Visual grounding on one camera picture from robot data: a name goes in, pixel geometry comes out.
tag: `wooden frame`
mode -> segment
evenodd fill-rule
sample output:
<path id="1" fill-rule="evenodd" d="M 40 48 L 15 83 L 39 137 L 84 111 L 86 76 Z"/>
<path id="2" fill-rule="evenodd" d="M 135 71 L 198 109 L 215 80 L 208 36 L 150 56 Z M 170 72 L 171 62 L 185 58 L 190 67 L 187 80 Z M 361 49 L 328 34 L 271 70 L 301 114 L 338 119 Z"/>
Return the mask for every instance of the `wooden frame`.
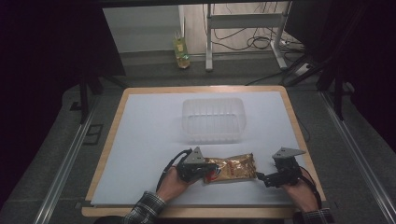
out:
<path id="1" fill-rule="evenodd" d="M 119 128 L 125 104 L 130 94 L 151 94 L 151 93 L 195 93 L 195 92 L 244 92 L 244 91 L 279 91 L 283 103 L 288 112 L 291 126 L 294 130 L 297 143 L 300 149 L 305 150 L 303 159 L 306 169 L 312 175 L 317 184 L 318 192 L 322 201 L 326 201 L 323 189 L 318 180 L 318 175 L 311 160 L 309 151 L 306 147 L 303 134 L 300 130 L 297 118 L 295 117 L 289 96 L 285 88 L 281 86 L 210 86 L 210 87 L 160 87 L 160 88 L 130 88 L 126 89 L 120 100 L 115 118 L 111 125 L 107 140 L 98 162 L 95 174 L 92 178 L 91 186 L 88 190 L 86 201 L 92 200 L 93 194 L 99 183 L 100 177 L 105 170 L 106 161 L 113 146 L 114 138 Z M 132 207 L 82 207 L 82 214 L 86 217 L 104 216 L 125 216 L 131 211 Z M 167 207 L 163 210 L 160 217 L 197 217 L 197 218 L 291 218 L 295 212 L 294 207 L 270 207 L 270 206 L 249 206 L 249 207 Z"/>

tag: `clear plastic container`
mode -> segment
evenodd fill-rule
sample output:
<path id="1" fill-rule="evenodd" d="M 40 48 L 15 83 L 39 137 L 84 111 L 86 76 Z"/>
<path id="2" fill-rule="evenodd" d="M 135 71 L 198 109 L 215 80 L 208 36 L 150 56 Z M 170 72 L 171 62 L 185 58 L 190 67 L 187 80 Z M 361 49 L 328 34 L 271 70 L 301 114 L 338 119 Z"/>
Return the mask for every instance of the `clear plastic container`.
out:
<path id="1" fill-rule="evenodd" d="M 196 144 L 240 140 L 247 119 L 239 98 L 192 99 L 183 103 L 183 131 Z"/>

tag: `metal frame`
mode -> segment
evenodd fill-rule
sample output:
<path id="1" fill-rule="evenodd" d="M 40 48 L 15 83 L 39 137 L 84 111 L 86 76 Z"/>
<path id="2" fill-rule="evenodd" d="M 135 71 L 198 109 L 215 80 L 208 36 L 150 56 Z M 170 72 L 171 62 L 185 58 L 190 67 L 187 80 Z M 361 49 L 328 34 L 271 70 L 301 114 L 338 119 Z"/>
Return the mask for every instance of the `metal frame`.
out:
<path id="1" fill-rule="evenodd" d="M 285 60 L 279 49 L 280 37 L 285 28 L 291 2 L 288 2 L 282 13 L 272 14 L 238 14 L 238 15 L 212 15 L 211 5 L 207 4 L 206 14 L 206 71 L 213 70 L 212 29 L 257 28 L 277 27 L 275 40 L 271 41 L 271 48 L 276 56 L 280 69 L 287 69 Z"/>
<path id="2" fill-rule="evenodd" d="M 396 208 L 391 197 L 385 190 L 385 187 L 376 177 L 374 171 L 370 167 L 370 164 L 361 153 L 361 149 L 359 148 L 358 144 L 350 133 L 345 122 L 340 120 L 337 114 L 332 109 L 333 105 L 330 96 L 324 91 L 320 91 L 319 95 L 322 98 L 325 106 L 327 107 L 332 121 L 335 124 L 335 127 L 343 137 L 350 155 L 352 156 L 353 160 L 356 162 L 359 170 L 361 171 L 361 175 L 363 176 L 368 188 L 375 197 L 375 200 L 378 203 L 378 206 L 381 209 L 382 213 L 384 214 L 384 217 L 387 219 L 389 224 L 396 223 Z"/>
<path id="3" fill-rule="evenodd" d="M 86 122 L 79 125 L 78 132 L 76 133 L 70 148 L 64 156 L 64 161 L 59 167 L 58 173 L 56 174 L 51 186 L 49 187 L 49 191 L 37 212 L 34 224 L 46 224 L 50 222 L 53 210 L 55 209 L 56 203 L 58 202 L 62 190 L 64 189 L 67 177 L 69 176 L 76 160 L 85 134 L 90 127 L 94 111 L 99 103 L 99 99 L 99 96 L 93 96 L 92 110 L 90 111 Z"/>

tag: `black cable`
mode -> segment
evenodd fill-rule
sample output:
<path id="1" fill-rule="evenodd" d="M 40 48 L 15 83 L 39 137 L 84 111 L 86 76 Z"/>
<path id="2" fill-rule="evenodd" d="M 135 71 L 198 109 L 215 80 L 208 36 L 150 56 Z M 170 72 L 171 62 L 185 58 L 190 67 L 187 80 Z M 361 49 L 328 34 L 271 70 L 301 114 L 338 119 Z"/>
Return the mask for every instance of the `black cable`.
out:
<path id="1" fill-rule="evenodd" d="M 294 63 L 292 63 L 286 70 L 283 70 L 283 71 L 281 71 L 281 72 L 279 72 L 279 73 L 272 74 L 272 75 L 270 75 L 270 76 L 268 76 L 268 77 L 261 77 L 261 78 L 259 78 L 259 79 L 256 79 L 256 80 L 254 80 L 254 81 L 251 81 L 251 82 L 245 84 L 245 86 L 250 86 L 250 85 L 252 85 L 252 84 L 254 84 L 254 83 L 256 83 L 256 82 L 265 80 L 265 79 L 270 78 L 270 77 L 275 77 L 275 76 L 278 76 L 278 75 L 285 75 L 285 77 L 286 77 L 287 74 L 288 74 L 290 71 L 293 71 L 293 69 L 295 68 L 295 66 L 297 66 L 297 64 L 300 63 L 300 61 L 304 60 L 306 57 L 307 57 L 307 56 L 304 54 L 304 55 L 301 56 L 299 59 L 297 59 Z M 283 83 L 284 79 L 285 79 L 285 78 L 282 78 L 282 80 L 279 82 L 279 85 L 281 85 L 280 83 Z"/>
<path id="2" fill-rule="evenodd" d="M 206 33 L 206 35 L 207 35 L 207 32 L 208 32 L 208 31 L 206 30 L 206 26 L 205 26 L 205 9 L 204 9 L 204 5 L 202 5 L 202 13 L 203 13 L 203 18 L 204 18 L 204 29 L 205 29 L 205 33 Z M 225 36 L 225 37 L 218 37 L 218 36 L 217 36 L 217 33 L 216 33 L 216 30 L 214 29 L 214 34 L 215 34 L 215 37 L 216 37 L 218 40 L 222 40 L 222 39 L 229 38 L 229 37 L 231 37 L 231 36 L 233 36 L 233 35 L 236 35 L 236 34 L 242 32 L 242 31 L 244 31 L 244 30 L 246 30 L 246 29 L 247 29 L 247 28 L 241 29 L 241 30 L 237 31 L 236 33 L 233 33 L 233 34 L 228 35 L 228 36 Z M 211 41 L 211 43 L 212 43 L 212 44 L 215 44 L 215 45 L 223 46 L 224 48 L 231 49 L 231 50 L 244 50 L 244 49 L 249 49 L 249 48 L 266 49 L 266 48 L 268 48 L 268 47 L 270 46 L 270 39 L 269 39 L 268 37 L 264 37 L 264 36 L 255 36 L 255 34 L 257 33 L 258 29 L 259 29 L 259 28 L 256 28 L 256 30 L 255 30 L 255 32 L 254 32 L 254 34 L 253 34 L 253 37 L 251 37 L 251 38 L 249 38 L 249 39 L 247 40 L 247 46 L 246 46 L 245 48 L 234 49 L 234 48 L 231 48 L 231 47 L 229 47 L 229 46 L 227 46 L 227 45 L 224 45 L 224 44 L 221 44 L 221 43 L 218 43 L 218 42 Z M 266 45 L 265 47 L 258 47 L 258 46 L 256 45 L 256 42 L 257 42 L 257 41 L 266 41 L 266 42 L 267 42 L 267 45 Z"/>
<path id="3" fill-rule="evenodd" d="M 257 8 L 259 8 L 261 5 L 262 5 L 262 3 L 259 3 L 259 5 L 254 9 L 253 13 L 255 13 Z"/>
<path id="4" fill-rule="evenodd" d="M 284 45 L 280 45 L 280 44 L 279 44 L 279 48 L 283 49 L 285 51 L 304 52 L 303 49 L 291 49 L 291 48 L 288 48 L 288 47 L 286 47 Z"/>
<path id="5" fill-rule="evenodd" d="M 225 7 L 227 7 L 227 9 L 228 9 L 228 11 L 230 12 L 230 14 L 233 14 L 233 13 L 231 12 L 231 10 L 228 8 L 228 3 L 225 4 Z"/>
<path id="6" fill-rule="evenodd" d="M 270 28 L 268 28 L 268 27 L 263 27 L 262 28 L 263 30 L 264 29 L 267 29 L 267 30 L 269 30 L 270 32 L 271 32 L 271 34 L 274 34 L 274 35 L 277 35 L 277 32 L 275 32 L 275 31 L 273 31 L 272 29 L 270 29 Z M 286 39 L 283 39 L 283 38 L 280 38 L 281 40 L 283 40 L 283 41 L 287 41 L 287 42 L 289 42 L 289 43 L 291 43 L 291 44 L 303 44 L 303 43 L 301 43 L 301 42 L 295 42 L 295 41 L 289 41 L 289 40 L 286 40 Z"/>
<path id="7" fill-rule="evenodd" d="M 261 77 L 261 78 L 259 78 L 259 79 L 256 79 L 256 80 L 254 80 L 254 81 L 251 81 L 251 82 L 245 84 L 245 86 L 250 86 L 251 84 L 254 84 L 254 83 L 259 82 L 259 81 L 262 81 L 262 80 L 265 80 L 265 79 L 270 78 L 270 77 L 275 77 L 275 76 L 278 76 L 278 75 L 282 75 L 284 72 L 285 72 L 285 71 L 281 71 L 281 72 L 272 74 L 272 75 L 270 75 L 270 76 L 268 76 L 268 77 Z"/>
<path id="8" fill-rule="evenodd" d="M 265 4 L 264 4 L 264 8 L 262 9 L 262 13 L 264 13 L 265 12 L 265 9 L 267 8 L 267 2 L 265 2 Z"/>
<path id="9" fill-rule="evenodd" d="M 191 152 L 192 152 L 192 149 L 183 150 L 183 151 L 179 152 L 171 161 L 169 161 L 169 163 L 166 165 L 166 167 L 163 169 L 163 172 L 161 173 L 160 180 L 158 181 L 157 188 L 156 188 L 155 191 L 158 191 L 158 189 L 160 188 L 161 183 L 163 182 L 163 179 L 164 179 L 165 176 L 166 176 L 166 173 L 168 173 L 169 169 L 170 169 L 171 166 L 175 163 L 175 161 L 177 160 L 177 158 L 179 158 L 179 157 L 180 157 L 182 154 L 184 154 L 184 153 L 186 153 L 187 155 L 189 155 Z"/>
<path id="10" fill-rule="evenodd" d="M 314 193 L 315 198 L 317 198 L 318 209 L 321 209 L 322 203 L 321 203 L 320 194 L 318 192 L 317 185 L 315 184 L 314 179 L 312 178 L 312 175 L 309 174 L 309 172 L 304 167 L 300 166 L 300 168 L 305 170 L 306 173 L 309 175 L 309 178 L 312 180 L 312 182 L 311 182 L 311 180 L 309 180 L 305 176 L 300 175 L 300 179 L 302 179 L 308 185 L 308 187 L 311 188 L 312 192 Z"/>

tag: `chip bag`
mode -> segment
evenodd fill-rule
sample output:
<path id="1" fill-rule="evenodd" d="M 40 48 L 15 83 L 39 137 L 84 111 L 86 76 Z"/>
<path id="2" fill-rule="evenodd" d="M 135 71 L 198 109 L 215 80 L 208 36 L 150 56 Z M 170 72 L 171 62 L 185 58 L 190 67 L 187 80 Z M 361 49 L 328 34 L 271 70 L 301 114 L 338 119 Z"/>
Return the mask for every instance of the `chip bag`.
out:
<path id="1" fill-rule="evenodd" d="M 218 168 L 205 176 L 205 183 L 222 180 L 256 178 L 253 154 L 244 154 L 226 159 L 205 158 L 206 163 L 215 163 Z"/>

